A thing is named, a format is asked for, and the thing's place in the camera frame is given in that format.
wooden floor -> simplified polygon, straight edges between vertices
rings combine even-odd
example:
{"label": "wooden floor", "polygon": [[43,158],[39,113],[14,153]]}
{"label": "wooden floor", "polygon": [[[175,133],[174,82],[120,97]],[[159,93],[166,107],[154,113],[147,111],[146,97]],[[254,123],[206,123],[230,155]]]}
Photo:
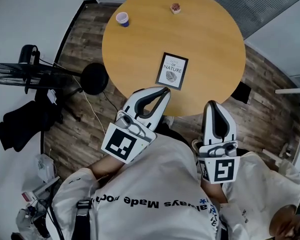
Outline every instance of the wooden floor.
{"label": "wooden floor", "polygon": [[[102,38],[111,15],[111,6],[88,4],[80,13],[62,50],[59,64],[69,70],[82,72],[92,62],[102,63]],[[239,147],[261,152],[267,149],[278,154],[286,142],[294,154],[300,139],[300,94],[278,95],[275,89],[294,88],[294,84],[268,60],[246,46],[246,66],[242,81],[251,87],[248,104],[230,97],[222,105],[237,124]],[[77,88],[73,83],[71,89]],[[119,109],[126,98],[109,81],[106,96]],[[104,94],[88,95],[105,131],[117,112]],[[103,131],[83,93],[77,93],[67,103],[81,116],[76,122],[63,111],[63,124],[55,123],[45,133],[45,153],[54,159],[57,173],[65,179],[79,168],[99,160]],[[174,119],[172,129],[189,142],[201,134],[202,114]]]}

white t-shirt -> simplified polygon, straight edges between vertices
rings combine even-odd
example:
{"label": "white t-shirt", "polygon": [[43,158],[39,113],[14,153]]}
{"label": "white t-shirt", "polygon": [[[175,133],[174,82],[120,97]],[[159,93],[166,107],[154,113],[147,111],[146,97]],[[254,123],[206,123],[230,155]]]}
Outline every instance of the white t-shirt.
{"label": "white t-shirt", "polygon": [[223,211],[235,206],[240,210],[250,240],[265,240],[275,213],[287,205],[298,207],[300,203],[300,173],[287,160],[279,171],[270,170],[253,152],[240,158],[235,182],[224,183],[222,190],[228,204],[222,205],[220,213],[231,220],[233,214]]}
{"label": "white t-shirt", "polygon": [[[67,178],[52,203],[65,240],[74,231],[76,204],[92,198],[91,239],[215,240],[216,207],[201,189],[191,149],[159,135],[104,187],[87,169]],[[52,238],[59,239],[49,219]]]}

white box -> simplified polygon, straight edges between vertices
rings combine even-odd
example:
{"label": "white box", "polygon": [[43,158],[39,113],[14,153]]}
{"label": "white box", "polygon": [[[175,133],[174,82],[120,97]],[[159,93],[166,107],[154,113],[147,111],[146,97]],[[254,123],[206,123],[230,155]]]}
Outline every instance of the white box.
{"label": "white box", "polygon": [[54,161],[46,154],[39,154],[35,157],[35,166],[40,179],[48,183],[55,178]]}

black picture frame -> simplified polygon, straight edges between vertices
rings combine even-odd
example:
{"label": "black picture frame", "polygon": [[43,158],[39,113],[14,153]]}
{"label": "black picture frame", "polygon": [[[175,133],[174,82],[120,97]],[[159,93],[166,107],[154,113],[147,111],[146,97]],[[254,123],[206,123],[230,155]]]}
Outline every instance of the black picture frame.
{"label": "black picture frame", "polygon": [[[164,62],[165,62],[165,59],[166,59],[167,55],[184,61],[184,67],[183,67],[183,71],[182,71],[182,75],[181,75],[181,80],[180,80],[180,83],[179,83],[178,87],[175,87],[173,85],[169,85],[167,83],[159,82],[159,78],[160,78],[160,75],[161,75],[161,72],[162,72],[162,68],[164,66]],[[185,78],[185,74],[186,74],[186,70],[187,70],[187,65],[188,65],[188,59],[187,58],[181,57],[181,56],[178,56],[178,55],[174,55],[174,54],[171,54],[171,53],[164,52],[163,53],[163,57],[162,57],[162,61],[161,61],[161,64],[160,64],[160,69],[159,69],[158,75],[156,77],[155,83],[180,91],[181,87],[182,87],[182,83],[184,82],[184,78]]]}

black fan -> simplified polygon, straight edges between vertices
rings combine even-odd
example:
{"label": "black fan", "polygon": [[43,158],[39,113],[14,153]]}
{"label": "black fan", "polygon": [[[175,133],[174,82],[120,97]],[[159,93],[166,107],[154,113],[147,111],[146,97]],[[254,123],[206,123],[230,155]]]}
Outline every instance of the black fan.
{"label": "black fan", "polygon": [[[27,44],[21,49],[18,63],[0,63],[0,85],[24,86],[25,93],[28,89],[62,89],[71,76],[81,74],[60,67],[53,67],[39,63],[40,52],[35,45]],[[53,77],[53,84],[39,85],[43,75]]]}

